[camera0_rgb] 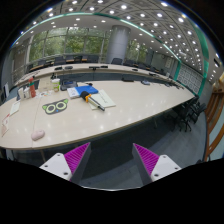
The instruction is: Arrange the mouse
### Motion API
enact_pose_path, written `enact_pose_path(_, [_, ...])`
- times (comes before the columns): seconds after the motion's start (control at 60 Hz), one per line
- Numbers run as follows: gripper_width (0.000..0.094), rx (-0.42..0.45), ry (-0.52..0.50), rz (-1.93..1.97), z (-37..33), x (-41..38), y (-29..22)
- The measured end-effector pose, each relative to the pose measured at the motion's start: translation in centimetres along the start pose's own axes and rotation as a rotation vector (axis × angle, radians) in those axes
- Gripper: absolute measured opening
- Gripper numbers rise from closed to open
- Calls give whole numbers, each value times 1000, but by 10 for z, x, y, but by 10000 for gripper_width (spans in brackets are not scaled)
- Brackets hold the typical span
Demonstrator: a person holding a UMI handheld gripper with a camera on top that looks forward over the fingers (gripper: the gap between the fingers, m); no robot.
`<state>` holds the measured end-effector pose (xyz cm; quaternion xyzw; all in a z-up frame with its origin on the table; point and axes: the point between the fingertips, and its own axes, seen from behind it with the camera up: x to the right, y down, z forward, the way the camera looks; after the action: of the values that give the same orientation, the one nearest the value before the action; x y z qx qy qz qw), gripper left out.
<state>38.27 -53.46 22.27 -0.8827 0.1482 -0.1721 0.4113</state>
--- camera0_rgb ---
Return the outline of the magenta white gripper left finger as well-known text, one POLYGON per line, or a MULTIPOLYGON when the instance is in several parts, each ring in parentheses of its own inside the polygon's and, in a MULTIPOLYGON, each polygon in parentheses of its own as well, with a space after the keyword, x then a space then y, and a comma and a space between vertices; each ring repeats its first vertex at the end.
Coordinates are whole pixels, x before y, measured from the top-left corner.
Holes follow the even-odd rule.
POLYGON ((41 169, 78 184, 81 181, 85 167, 91 154, 91 143, 85 143, 66 154, 56 153, 41 169))

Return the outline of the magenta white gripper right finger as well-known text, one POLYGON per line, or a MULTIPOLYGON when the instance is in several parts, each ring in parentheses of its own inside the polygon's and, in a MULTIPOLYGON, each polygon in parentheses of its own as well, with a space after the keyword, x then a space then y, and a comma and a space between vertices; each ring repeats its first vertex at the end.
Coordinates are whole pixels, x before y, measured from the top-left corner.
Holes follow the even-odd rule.
POLYGON ((132 154, 137 164, 142 183, 147 185, 181 169, 167 155, 157 155, 151 150, 133 144, 132 154))

